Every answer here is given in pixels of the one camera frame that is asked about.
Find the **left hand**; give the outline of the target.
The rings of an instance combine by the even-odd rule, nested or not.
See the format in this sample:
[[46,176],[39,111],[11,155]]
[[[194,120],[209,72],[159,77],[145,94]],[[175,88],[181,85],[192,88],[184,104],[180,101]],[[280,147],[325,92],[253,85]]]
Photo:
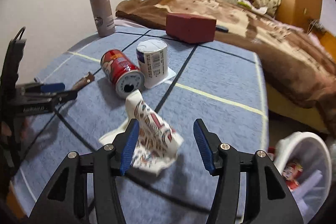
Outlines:
[[[19,130],[20,138],[23,140],[27,135],[27,128],[28,128],[28,120],[26,118],[15,118],[14,119],[14,127],[15,129]],[[4,122],[1,122],[1,134],[3,136],[11,136],[12,132],[10,127]]]

